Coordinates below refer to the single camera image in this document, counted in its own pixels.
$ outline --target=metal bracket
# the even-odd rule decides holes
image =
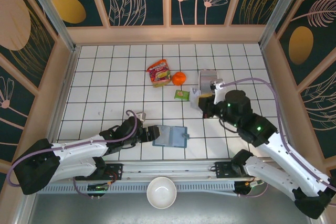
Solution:
[[[217,178],[241,178],[241,176],[232,168],[231,161],[216,162],[215,166],[212,168],[212,171],[216,173]]]
[[[106,164],[103,174],[95,174],[88,177],[78,176],[77,181],[98,181],[98,180],[114,180],[114,174],[117,175],[116,180],[121,180],[122,178],[123,164]]]

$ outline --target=white bowl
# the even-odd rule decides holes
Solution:
[[[165,177],[153,179],[147,188],[147,199],[157,209],[170,207],[174,203],[176,195],[176,186]]]

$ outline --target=grey floor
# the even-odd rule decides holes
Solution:
[[[37,195],[29,224],[46,223],[307,224],[310,221],[286,195],[269,186],[264,195],[251,199],[180,193],[176,202],[164,210],[153,208],[144,193],[109,194],[100,200],[80,195]]]

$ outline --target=orange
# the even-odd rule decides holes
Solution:
[[[186,76],[185,76],[184,73],[182,73],[182,72],[177,72],[177,73],[174,74],[174,76],[173,76],[173,83],[174,83],[174,85],[176,85],[176,86],[181,86],[181,85],[185,82],[186,79],[187,79],[187,78],[186,78]]]

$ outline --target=cable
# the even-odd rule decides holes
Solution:
[[[238,133],[238,132],[236,132],[236,131],[233,131],[233,130],[230,130],[229,128],[227,128],[227,127],[225,127],[225,124],[223,123],[223,119],[219,119],[219,124],[224,128],[224,129],[226,129],[226,130],[228,130],[228,131],[230,131],[230,132],[232,132],[232,133]]]
[[[114,180],[113,180],[113,175],[112,175],[112,174],[107,173],[107,172],[105,172],[105,173],[108,174],[108,175],[111,175],[111,177],[112,177],[112,182],[107,182],[107,183],[106,183],[108,186],[111,186],[114,182],[117,181],[118,176],[117,176],[117,174],[116,174],[115,172],[113,172],[114,177],[115,177]],[[82,193],[82,192],[78,189],[77,184],[76,184],[76,179],[75,179],[75,177],[72,178],[72,183],[73,183],[73,186],[74,186],[74,188],[75,188],[75,191],[76,191],[78,194],[80,194],[80,195],[82,195],[82,196],[85,196],[85,197],[88,197],[88,198],[90,198],[90,199],[93,199],[92,196],[89,196],[89,195],[87,195],[87,194],[84,194],[84,193]]]
[[[266,82],[265,80],[263,79],[260,79],[260,78],[244,78],[244,79],[241,79],[241,80],[238,80],[238,81],[233,81],[233,82],[230,82],[230,83],[222,83],[220,85],[220,87],[226,87],[226,86],[230,86],[230,85],[234,85],[234,84],[237,84],[237,83],[240,83],[240,82],[245,82],[245,81],[260,81],[262,82],[263,84],[265,84],[273,93],[273,96],[274,96],[274,99],[275,99],[275,104],[276,104],[276,109],[277,109],[277,118],[278,118],[278,123],[279,123],[279,132],[280,132],[280,137],[281,137],[281,141],[286,149],[286,151],[288,152],[288,154],[296,161],[298,162],[312,177],[314,177],[317,181],[320,181],[323,185],[327,186],[328,188],[336,191],[336,188],[333,187],[332,185],[328,184],[327,182],[325,182],[322,178],[320,178],[319,176],[317,176],[314,172],[312,172],[297,156],[295,156],[290,148],[288,147],[288,143],[286,142],[285,140],[285,137],[284,137],[284,132],[282,130],[282,127],[281,127],[281,110],[280,110],[280,104],[279,104],[279,100],[278,100],[278,97],[277,97],[277,94],[275,92],[275,90],[273,89],[273,87],[271,86],[271,84],[269,84],[268,82]]]
[[[133,148],[133,147],[135,147],[136,145],[134,144],[134,145],[132,145],[131,147],[125,147],[125,148],[121,148],[122,150],[127,150],[127,149],[131,149],[131,148]]]
[[[120,127],[119,125],[115,125],[110,130],[114,130],[115,128],[119,128],[119,127]]]
[[[243,195],[243,194],[238,194],[238,197],[243,197],[243,198],[257,198],[257,197],[263,195],[263,194],[267,191],[267,188],[268,188],[268,184],[266,184],[266,187],[265,187],[264,191],[262,191],[260,194],[257,194],[257,195]]]
[[[235,196],[235,197],[242,197],[242,198],[257,198],[257,197],[262,196],[266,192],[267,188],[268,188],[268,184],[266,184],[265,190],[262,191],[260,194],[257,194],[257,195],[244,195],[244,194],[226,193],[226,192],[223,192],[223,191],[211,191],[211,190],[201,190],[201,192]]]
[[[23,156],[21,158],[19,158],[16,162],[14,162],[14,164],[10,167],[10,169],[8,170],[8,173],[6,175],[6,181],[10,186],[13,187],[20,187],[20,184],[14,184],[11,180],[10,180],[10,176],[14,170],[14,168],[21,163],[23,160],[26,160],[27,158],[30,158],[32,156],[35,156],[37,154],[42,154],[42,153],[46,153],[46,152],[54,152],[54,151],[61,151],[63,149],[67,150],[67,149],[71,149],[71,148],[75,148],[78,146],[82,146],[82,145],[86,145],[86,144],[91,144],[91,143],[116,143],[116,142],[121,142],[124,141],[126,139],[129,139],[130,137],[132,137],[132,135],[135,133],[135,131],[137,130],[137,126],[138,126],[138,121],[137,121],[137,117],[136,114],[131,111],[131,110],[127,110],[126,111],[126,115],[130,115],[130,113],[134,116],[135,118],[135,123],[134,123],[134,128],[132,130],[132,132],[130,134],[128,134],[127,136],[120,138],[120,139],[115,139],[115,140],[93,140],[93,141],[87,141],[87,142],[82,142],[79,144],[74,144],[74,145],[66,145],[63,147],[57,147],[57,148],[48,148],[48,149],[44,149],[44,150],[40,150],[40,151],[36,151],[36,152],[32,152],[27,154],[26,156]]]

